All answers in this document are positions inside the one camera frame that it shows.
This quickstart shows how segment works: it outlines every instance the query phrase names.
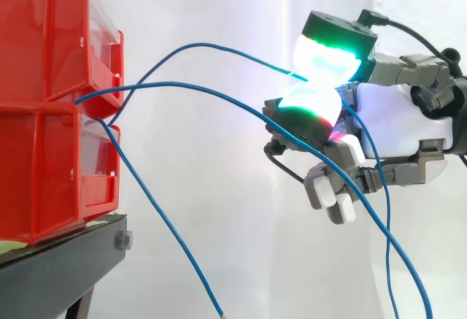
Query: translucent white object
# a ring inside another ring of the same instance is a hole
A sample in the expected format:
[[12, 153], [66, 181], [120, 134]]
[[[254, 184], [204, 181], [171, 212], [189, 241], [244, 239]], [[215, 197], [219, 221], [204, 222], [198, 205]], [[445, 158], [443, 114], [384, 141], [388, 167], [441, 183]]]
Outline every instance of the translucent white object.
[[[443, 139], [443, 149], [452, 146], [452, 118], [426, 118], [410, 99], [408, 85], [361, 83], [358, 86], [358, 115], [365, 123], [379, 156], [407, 157], [415, 154], [420, 140]], [[366, 157], [374, 158], [366, 135], [362, 140]]]
[[279, 107], [300, 107], [327, 120], [334, 126], [342, 110], [342, 100], [336, 89], [310, 82], [294, 85]]
[[314, 85], [333, 88], [346, 83], [358, 70], [361, 60], [350, 51], [326, 47], [303, 34], [297, 40], [293, 62], [300, 75]]

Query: red storage bin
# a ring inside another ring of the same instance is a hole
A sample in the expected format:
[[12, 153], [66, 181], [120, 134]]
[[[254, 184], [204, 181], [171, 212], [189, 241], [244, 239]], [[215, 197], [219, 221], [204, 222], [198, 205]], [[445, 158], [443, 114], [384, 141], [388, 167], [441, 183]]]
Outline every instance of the red storage bin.
[[[68, 101], [123, 84], [123, 35], [97, 0], [0, 0], [0, 101]], [[122, 93], [82, 105], [118, 111]]]
[[0, 240], [34, 245], [118, 208], [118, 152], [74, 104], [0, 103], [0, 133]]

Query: black cable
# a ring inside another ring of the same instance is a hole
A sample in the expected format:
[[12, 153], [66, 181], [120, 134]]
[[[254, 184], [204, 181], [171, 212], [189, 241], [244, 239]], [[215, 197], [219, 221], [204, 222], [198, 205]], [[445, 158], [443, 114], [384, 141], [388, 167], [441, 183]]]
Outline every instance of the black cable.
[[416, 40], [418, 40], [420, 43], [425, 45], [425, 47], [433, 53], [437, 58], [440, 58], [442, 61], [446, 62], [448, 65], [455, 65], [457, 64], [454, 61], [449, 60], [446, 56], [441, 54], [428, 40], [423, 38], [420, 34], [418, 34], [416, 31], [413, 29], [403, 25], [402, 23], [395, 22], [392, 20], [387, 20], [385, 21], [388, 26], [392, 26], [394, 28], [400, 29], [401, 31], [406, 32], [407, 34], [413, 36]]
[[467, 167], [467, 158], [465, 156], [459, 156], [459, 158]]
[[300, 177], [298, 174], [296, 174], [292, 169], [288, 168], [286, 165], [279, 162], [271, 153], [269, 153], [266, 150], [266, 148], [264, 148], [264, 153], [266, 154], [266, 157], [269, 158], [270, 162], [275, 164], [277, 167], [279, 167], [285, 173], [289, 174], [293, 179], [299, 181], [301, 184], [304, 183], [304, 179], [302, 177]]

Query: robotic hand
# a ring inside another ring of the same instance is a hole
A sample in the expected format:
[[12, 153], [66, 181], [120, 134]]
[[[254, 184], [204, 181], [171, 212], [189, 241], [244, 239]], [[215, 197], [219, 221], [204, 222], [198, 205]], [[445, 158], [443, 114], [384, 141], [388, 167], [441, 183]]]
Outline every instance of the robotic hand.
[[[320, 39], [322, 19], [327, 24], [326, 33], [331, 31], [333, 38], [340, 39], [341, 43], [345, 40], [347, 46], [355, 36], [349, 33], [349, 28], [357, 31], [357, 39], [362, 42], [358, 34], [374, 36], [369, 30], [371, 24], [390, 24], [386, 17], [366, 10], [355, 23], [312, 12], [303, 34], [310, 34], [308, 24], [311, 21], [318, 24], [311, 34], [314, 39]], [[362, 60], [351, 79], [353, 82], [336, 89], [365, 123], [379, 156], [384, 159], [382, 169], [388, 185], [430, 182], [446, 167], [445, 154], [467, 153], [467, 80], [458, 66], [460, 56], [454, 49], [438, 54], [394, 58], [374, 53], [369, 60]], [[322, 118], [317, 120], [315, 115], [310, 119], [304, 116], [303, 110], [280, 105], [282, 99], [265, 101], [264, 115], [322, 151], [353, 179], [362, 192], [373, 193], [382, 188], [378, 169], [364, 166], [367, 158], [374, 158], [369, 140], [359, 122], [345, 108], [341, 109], [330, 130], [326, 121], [323, 126]], [[311, 168], [301, 179], [274, 158], [286, 149], [298, 148], [268, 126], [266, 129], [272, 134], [272, 140], [265, 146], [266, 155], [304, 184], [312, 207], [325, 209], [335, 224], [352, 222], [355, 219], [352, 203], [358, 198], [345, 181], [323, 163]]]

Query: glowing light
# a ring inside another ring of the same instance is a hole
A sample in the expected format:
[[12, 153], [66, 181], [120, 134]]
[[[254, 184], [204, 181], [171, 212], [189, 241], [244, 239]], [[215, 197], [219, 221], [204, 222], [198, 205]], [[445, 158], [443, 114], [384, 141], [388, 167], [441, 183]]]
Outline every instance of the glowing light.
[[298, 38], [293, 62], [300, 75], [314, 85], [333, 88], [345, 84], [358, 70], [361, 60], [350, 51], [326, 47], [303, 34]]
[[327, 120], [334, 126], [342, 110], [337, 90], [323, 85], [301, 82], [282, 98], [279, 107], [299, 107]]

